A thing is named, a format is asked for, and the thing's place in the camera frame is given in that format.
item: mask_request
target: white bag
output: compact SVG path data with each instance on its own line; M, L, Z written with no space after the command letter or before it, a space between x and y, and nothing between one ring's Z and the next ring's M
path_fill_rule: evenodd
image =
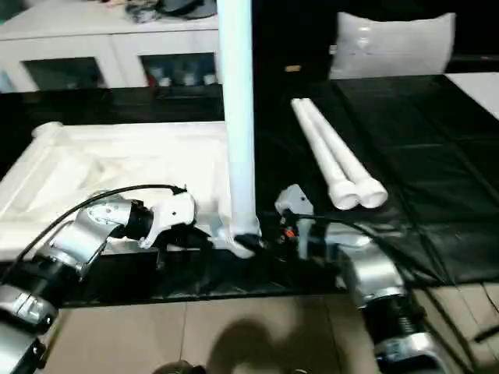
M451 57L455 14L378 22L338 14L331 79L441 74Z

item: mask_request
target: vertical white pipe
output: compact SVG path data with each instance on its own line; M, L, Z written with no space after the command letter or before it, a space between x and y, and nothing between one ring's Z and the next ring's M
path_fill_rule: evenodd
M251 0L219 0L218 28L228 133L231 232L257 233Z
M359 203L356 186L350 182L340 168L326 143L320 137L300 99L291 100L291 106L298 118L298 123L309 142L317 165L326 180L329 197L334 206L341 210L352 209Z
M376 208L382 205L388 198L387 190L369 174L315 104L310 99L303 99L302 104L336 161L342 166L349 179L356 184L361 205L365 208Z

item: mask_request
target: tiled floor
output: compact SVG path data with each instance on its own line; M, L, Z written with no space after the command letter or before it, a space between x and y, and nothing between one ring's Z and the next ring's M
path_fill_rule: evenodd
M499 304L499 286L487 289ZM468 340L499 323L479 285L434 292ZM426 297L418 296L458 350ZM65 311L57 327L47 339L55 343L45 374L153 374L180 358L217 374L377 373L372 344L346 295L77 309ZM499 372L499 337L472 349L482 372Z

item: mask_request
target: black table surface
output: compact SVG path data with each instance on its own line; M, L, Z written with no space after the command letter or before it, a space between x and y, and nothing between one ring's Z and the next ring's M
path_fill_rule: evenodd
M310 97L390 198L381 208L337 211L289 101ZM6 94L0 140L4 175L36 126L223 120L219 86ZM288 83L255 89L257 212L278 225L274 201L298 183L317 213L376 228L439 280L499 278L499 122L444 76ZM229 251L101 257L67 306L127 305L336 292L333 266Z

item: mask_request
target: wire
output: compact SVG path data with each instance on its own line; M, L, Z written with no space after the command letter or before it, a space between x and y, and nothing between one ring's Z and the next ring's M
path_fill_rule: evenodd
M50 231L52 231L54 228L56 228L59 224L61 224L67 217L69 217L71 214L75 213L76 211L89 206L90 204L100 200L104 199L109 196L117 195L122 192L127 192L127 191L135 191L137 189L170 189L173 191L174 194L178 194L181 192L185 192L185 189L181 189L180 187L177 187L176 185L131 185L129 187L122 187L120 189L112 189L111 191L103 192L99 195L90 197L89 199L86 199L82 203L74 206L73 208L67 210L65 213L63 213L61 216L56 218L51 224L49 224L38 236L31 241L30 244L26 246L25 249L23 249L20 254L14 259L12 264L7 268L7 270L3 273L2 279L0 279L0 284L4 284L5 281L9 278L10 273L18 267L18 265L23 261L24 257L30 252L31 249L34 248L38 242L43 239Z
M404 256L404 254L398 250L394 245L392 245L390 242L388 242L385 238L382 238L381 236L377 235L376 233L372 232L371 230L368 230L364 228L363 226L353 223L353 222L348 222L344 220L339 220L336 218L329 218L329 217L324 217L324 216L316 216L313 214L294 214L291 212L287 213L287 216L295 217L295 218L302 218L302 219L312 219L312 220L323 220L323 221L328 221L331 223L339 223L339 224L344 224L345 226L351 227L356 229L357 231L361 232L365 236L371 238L376 244L380 246L382 250L387 254L388 257L390 257L394 263L398 266L401 267L402 269L406 270L409 272L409 274L414 278L414 281L416 282L417 286L425 293L425 295L428 297L430 300L431 304L435 307L435 309L438 311L438 313L441 315L442 319L444 320L445 324L451 329L452 333L454 334L455 338L457 339L459 345L461 346L462 350L465 352L466 357L468 358L470 365L472 366L472 370L470 371L468 366L459 358L459 356L455 353L455 351L450 347L449 344L443 344L444 348L446 351L449 352L449 355L456 361L456 363L461 366L465 372L473 373L476 372L478 365L476 362L475 355L473 354L468 341L466 338L462 335L461 331L459 328L452 322L452 318L448 315L448 313L445 311L444 306L440 303L440 301L435 298L433 293L430 291L430 289L426 286L423 285L424 279L417 273L419 271L420 273L424 273L427 276L437 278L434 274L432 274L430 271L426 270L424 266L420 265L417 261L414 259ZM404 258L402 261L401 260L396 260L394 257L400 256L401 258ZM404 279L404 282L410 284L410 280L406 278L406 276L401 272L401 276ZM415 295L413 294L412 291L410 291L411 296L415 298ZM429 323L427 320L425 320L425 324L427 326L430 326L430 330L436 330L435 327Z

